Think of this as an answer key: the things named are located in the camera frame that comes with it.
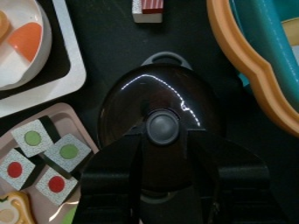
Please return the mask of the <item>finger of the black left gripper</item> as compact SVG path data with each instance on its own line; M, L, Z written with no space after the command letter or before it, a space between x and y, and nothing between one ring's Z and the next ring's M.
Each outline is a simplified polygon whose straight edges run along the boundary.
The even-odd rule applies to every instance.
M254 153L204 130L188 132L186 152L204 224L289 224Z
M144 131L132 128L90 158L71 224L140 224Z

